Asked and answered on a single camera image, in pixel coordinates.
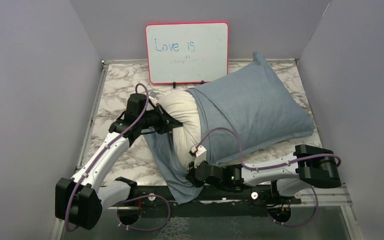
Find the white pillow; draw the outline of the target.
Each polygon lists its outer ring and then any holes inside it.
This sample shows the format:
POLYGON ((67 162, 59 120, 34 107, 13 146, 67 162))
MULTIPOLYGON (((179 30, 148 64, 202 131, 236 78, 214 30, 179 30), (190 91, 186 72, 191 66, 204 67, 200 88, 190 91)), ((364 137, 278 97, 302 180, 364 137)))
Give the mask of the white pillow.
POLYGON ((180 164, 187 168, 195 158, 189 153, 201 137, 201 122, 195 98, 186 90, 164 95, 158 103, 181 127, 172 130, 173 148, 180 164))

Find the blue pillowcase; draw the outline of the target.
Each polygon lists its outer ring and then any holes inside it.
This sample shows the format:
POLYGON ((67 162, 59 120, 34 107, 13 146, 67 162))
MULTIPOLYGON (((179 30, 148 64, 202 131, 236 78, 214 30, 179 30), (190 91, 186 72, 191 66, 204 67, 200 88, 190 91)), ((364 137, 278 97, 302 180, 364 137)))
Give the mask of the blue pillowcase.
MULTIPOLYGON (((210 165, 229 165, 276 143, 311 136, 314 121, 260 52, 253 62, 211 82, 186 89, 195 98, 201 143, 210 165)), ((149 134, 145 141, 171 194, 179 204, 201 192, 186 175, 175 153, 172 133, 149 134)))

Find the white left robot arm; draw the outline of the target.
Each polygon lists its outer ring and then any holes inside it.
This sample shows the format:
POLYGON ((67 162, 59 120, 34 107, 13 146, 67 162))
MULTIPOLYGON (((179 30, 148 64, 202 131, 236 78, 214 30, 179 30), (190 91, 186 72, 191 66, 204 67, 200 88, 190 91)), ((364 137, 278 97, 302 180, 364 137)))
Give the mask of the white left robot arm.
POLYGON ((119 177, 102 186, 104 178, 138 137, 163 135, 181 126, 160 104, 152 103, 148 95, 131 94, 126 110, 110 125, 98 151, 71 178, 61 178, 56 183, 55 217, 65 222, 68 232, 72 232, 70 224, 91 230, 104 210, 117 203, 129 206, 141 202, 135 181, 119 177))

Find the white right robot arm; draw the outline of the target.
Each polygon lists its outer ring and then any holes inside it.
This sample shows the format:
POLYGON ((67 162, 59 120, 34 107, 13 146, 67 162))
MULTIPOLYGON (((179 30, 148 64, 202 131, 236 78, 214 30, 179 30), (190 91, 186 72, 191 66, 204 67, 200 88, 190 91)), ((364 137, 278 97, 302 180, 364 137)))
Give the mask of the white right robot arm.
POLYGON ((295 151, 278 159, 227 167, 211 165, 204 160, 206 149, 200 147, 192 153, 195 160, 189 163, 186 179, 200 188, 205 184, 225 192, 241 192, 269 182, 269 199, 280 204, 297 192, 315 187, 334 189, 342 186, 338 167, 339 156, 325 148, 306 144, 295 146, 295 151))

